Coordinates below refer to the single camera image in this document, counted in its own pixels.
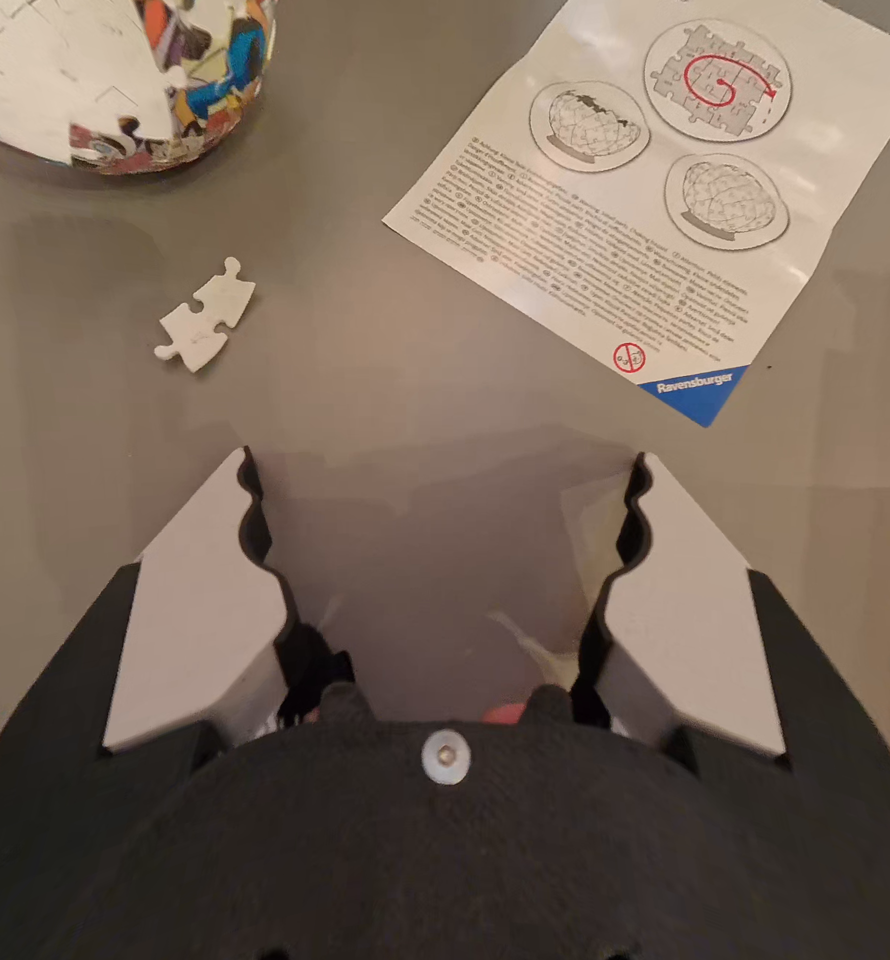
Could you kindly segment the white instruction leaflet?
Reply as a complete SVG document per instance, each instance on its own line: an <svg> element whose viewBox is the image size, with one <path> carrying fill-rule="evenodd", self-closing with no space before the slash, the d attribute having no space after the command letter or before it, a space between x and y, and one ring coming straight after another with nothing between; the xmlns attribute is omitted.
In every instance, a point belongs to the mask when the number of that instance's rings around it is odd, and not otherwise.
<svg viewBox="0 0 890 960"><path fill-rule="evenodd" d="M383 222L707 427L889 140L835 6L567 2Z"/></svg>

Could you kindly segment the partly built puzzle ball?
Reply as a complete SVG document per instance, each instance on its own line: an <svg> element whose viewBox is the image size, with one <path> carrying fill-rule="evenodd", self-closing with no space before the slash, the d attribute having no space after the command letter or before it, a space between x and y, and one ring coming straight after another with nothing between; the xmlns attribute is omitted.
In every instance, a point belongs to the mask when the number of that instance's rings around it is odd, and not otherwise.
<svg viewBox="0 0 890 960"><path fill-rule="evenodd" d="M0 144L107 176L197 161L258 97L275 1L0 1Z"/></svg>

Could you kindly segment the white puzzle piece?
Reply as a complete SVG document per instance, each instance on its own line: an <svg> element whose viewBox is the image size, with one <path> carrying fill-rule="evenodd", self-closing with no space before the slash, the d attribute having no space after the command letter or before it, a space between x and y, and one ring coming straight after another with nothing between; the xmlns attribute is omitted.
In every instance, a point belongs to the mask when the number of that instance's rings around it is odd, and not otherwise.
<svg viewBox="0 0 890 960"><path fill-rule="evenodd" d="M170 342L154 347L157 359L165 362L179 358L189 372L196 374L217 358L228 341L219 327L234 330L254 296L256 285L240 279L241 270L237 258L226 257L223 273L212 276L193 293L200 310L181 303L160 319Z"/></svg>

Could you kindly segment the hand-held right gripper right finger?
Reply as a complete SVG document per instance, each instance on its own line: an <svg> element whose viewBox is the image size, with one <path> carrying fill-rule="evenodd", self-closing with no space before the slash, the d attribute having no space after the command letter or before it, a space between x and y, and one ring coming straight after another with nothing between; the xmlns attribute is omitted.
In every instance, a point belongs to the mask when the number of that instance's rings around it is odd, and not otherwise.
<svg viewBox="0 0 890 960"><path fill-rule="evenodd" d="M748 562L653 453L637 456L623 505L621 564L580 641L574 719L656 749L691 729L783 755Z"/></svg>

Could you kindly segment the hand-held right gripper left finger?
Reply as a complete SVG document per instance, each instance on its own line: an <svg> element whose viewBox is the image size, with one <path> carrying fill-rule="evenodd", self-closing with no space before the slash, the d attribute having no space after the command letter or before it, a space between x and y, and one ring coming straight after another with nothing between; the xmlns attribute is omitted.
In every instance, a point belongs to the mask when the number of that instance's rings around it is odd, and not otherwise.
<svg viewBox="0 0 890 960"><path fill-rule="evenodd" d="M117 754L206 723L239 747L311 714L355 680L345 651L302 622L267 564L258 469L236 448L146 546L103 747Z"/></svg>

